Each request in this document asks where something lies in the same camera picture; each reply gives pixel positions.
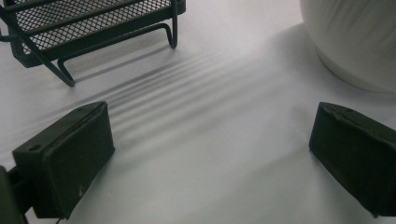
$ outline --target white floor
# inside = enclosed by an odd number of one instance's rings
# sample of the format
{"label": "white floor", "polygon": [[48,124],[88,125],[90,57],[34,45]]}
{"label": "white floor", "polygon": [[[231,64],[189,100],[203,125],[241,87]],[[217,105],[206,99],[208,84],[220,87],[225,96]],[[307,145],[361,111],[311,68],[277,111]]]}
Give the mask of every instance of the white floor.
{"label": "white floor", "polygon": [[158,31],[79,57],[66,64],[75,88],[0,43],[0,164],[73,108],[107,101],[116,152],[61,223],[394,223],[364,210],[308,141],[319,102],[396,129],[396,96],[329,72],[298,0],[187,5],[176,50]]}

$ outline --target metal rack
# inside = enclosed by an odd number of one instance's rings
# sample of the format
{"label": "metal rack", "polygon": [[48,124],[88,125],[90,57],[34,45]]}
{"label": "metal rack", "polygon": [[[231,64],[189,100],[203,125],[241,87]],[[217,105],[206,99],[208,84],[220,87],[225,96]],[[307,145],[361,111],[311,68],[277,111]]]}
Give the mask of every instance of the metal rack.
{"label": "metal rack", "polygon": [[[177,15],[185,11],[185,0],[4,0],[8,35],[0,41],[10,42],[23,66],[44,64],[72,87],[65,61],[162,28],[174,49]],[[162,22],[168,19],[172,29]]]}

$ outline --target white round object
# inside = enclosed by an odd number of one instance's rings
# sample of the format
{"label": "white round object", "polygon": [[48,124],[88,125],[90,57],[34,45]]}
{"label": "white round object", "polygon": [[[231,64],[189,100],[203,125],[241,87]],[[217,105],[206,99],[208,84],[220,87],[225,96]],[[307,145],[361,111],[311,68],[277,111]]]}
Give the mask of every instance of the white round object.
{"label": "white round object", "polygon": [[396,0],[300,0],[325,65],[368,91],[396,92]]}

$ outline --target white base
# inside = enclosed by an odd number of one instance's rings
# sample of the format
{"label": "white base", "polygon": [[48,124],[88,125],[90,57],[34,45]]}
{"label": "white base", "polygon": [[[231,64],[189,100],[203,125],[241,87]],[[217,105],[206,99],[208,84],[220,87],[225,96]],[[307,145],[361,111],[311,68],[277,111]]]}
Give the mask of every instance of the white base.
{"label": "white base", "polygon": [[319,48],[318,50],[318,56],[322,60],[322,62],[325,64],[325,66],[336,76],[340,77],[343,79],[346,83],[351,84],[355,87],[358,87],[360,89],[366,90],[366,91],[374,91],[374,92],[391,92],[386,89],[383,89],[381,87],[378,87],[376,85],[373,85],[367,81],[362,80],[361,78],[358,78],[358,76],[355,76],[351,73],[349,73],[346,69],[340,67],[337,63],[335,63],[332,59],[330,59],[323,51],[321,51]]}

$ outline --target white surface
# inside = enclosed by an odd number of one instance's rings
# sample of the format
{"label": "white surface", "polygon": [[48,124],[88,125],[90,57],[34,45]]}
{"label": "white surface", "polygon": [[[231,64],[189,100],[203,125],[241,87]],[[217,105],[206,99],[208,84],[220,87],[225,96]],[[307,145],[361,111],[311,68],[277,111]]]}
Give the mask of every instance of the white surface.
{"label": "white surface", "polygon": [[106,100],[116,152],[61,223],[394,223],[372,218],[308,141],[320,101],[396,128],[396,96],[330,73],[297,0],[187,3],[176,50],[159,31],[80,57],[66,65],[75,88],[0,43],[0,163],[10,169],[15,147]]}

